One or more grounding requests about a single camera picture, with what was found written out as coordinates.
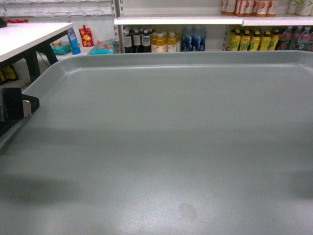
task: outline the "bottle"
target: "bottle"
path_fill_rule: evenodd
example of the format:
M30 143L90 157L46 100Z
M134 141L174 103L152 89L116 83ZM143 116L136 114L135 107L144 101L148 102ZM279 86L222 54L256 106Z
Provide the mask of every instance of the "bottle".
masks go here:
M182 37L182 51L192 51L193 47L192 47L192 37L193 37L193 33L192 33L192 27L188 26L183 33L183 37Z
M267 50L270 43L270 31L266 30L263 37L261 38L261 44L259 50Z
M291 40L289 42L289 50L296 50L297 49L297 42L298 39L302 33L302 26L298 26L298 28L296 29L296 31L292 34L291 36Z
M179 31L175 32L175 37L176 37L176 52L180 52L181 48L181 34Z
M231 41L233 40L233 37L235 35L236 28L232 27L231 31L228 34L228 39L227 39L227 45L226 45L226 50L231 50Z
M173 32L170 33L168 38L168 52L176 52L176 37Z
M256 30L251 38L249 50L258 50L260 42L261 42L261 33L259 30Z
M272 33L271 37L270 37L270 43L268 46L268 50L275 50L276 49L276 45L278 43L279 40L279 29L274 29L274 32Z
M313 51L313 33L310 34L308 43L305 44L303 50L305 51Z
M269 0L260 0L258 5L257 17L265 17L268 11Z
M249 45L250 45L250 30L246 29L245 34L241 37L240 41L240 50L248 50Z
M135 34L133 35L133 37L134 37L133 53L141 53L142 45L138 29L135 29Z
M128 30L125 30L124 49L125 49L125 53L133 52L132 36L130 35Z
M163 53L165 52L165 40L163 38L163 34L159 33L156 39L156 52Z
M150 35L146 29L143 31L142 35L142 47L144 53L151 52Z
M297 43L297 50L303 50L305 44L308 43L310 37L310 27L305 27L303 33L301 33L298 43Z
M157 32L152 33L151 37L151 52L156 53L157 51Z
M231 40L231 49L232 51L236 51L239 48L240 45L240 40L241 40L241 32L240 29L235 30L235 34Z
M163 38L164 38L164 49L165 52L168 52L168 35L166 32L162 32Z
M289 42L292 35L292 26L288 26L286 31L283 33L280 42L278 43L277 50L288 50Z

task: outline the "store shelf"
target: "store shelf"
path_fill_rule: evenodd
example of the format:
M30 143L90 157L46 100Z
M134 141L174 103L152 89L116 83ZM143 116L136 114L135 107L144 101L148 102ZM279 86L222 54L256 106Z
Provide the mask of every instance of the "store shelf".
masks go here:
M313 17L279 14L276 17L236 17L221 14L124 15L114 19L116 25L148 24L239 24L242 26L313 25Z

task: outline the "gray plastic tray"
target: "gray plastic tray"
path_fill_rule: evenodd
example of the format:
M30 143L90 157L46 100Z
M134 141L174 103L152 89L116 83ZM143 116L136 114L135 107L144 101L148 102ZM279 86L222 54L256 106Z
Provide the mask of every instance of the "gray plastic tray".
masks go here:
M313 53L83 56L1 138L1 235L312 235Z

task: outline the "table leg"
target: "table leg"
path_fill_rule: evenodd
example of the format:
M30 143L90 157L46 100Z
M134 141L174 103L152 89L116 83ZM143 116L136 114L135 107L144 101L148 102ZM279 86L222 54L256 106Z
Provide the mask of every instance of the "table leg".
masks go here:
M30 82L35 81L40 76L39 64L36 51L25 57L30 76Z
M42 52L46 55L49 63L53 65L54 63L58 62L57 57L55 56L53 49L51 48L50 44L46 44L45 46L41 47L39 52Z

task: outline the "red package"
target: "red package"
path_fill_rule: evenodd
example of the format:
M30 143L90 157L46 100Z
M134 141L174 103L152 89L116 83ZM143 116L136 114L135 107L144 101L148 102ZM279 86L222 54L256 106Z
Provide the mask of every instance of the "red package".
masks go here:
M86 28L85 25L83 25L84 28L79 28L79 33L82 38L82 43L84 47L92 47L93 41L92 41L92 34L90 28Z

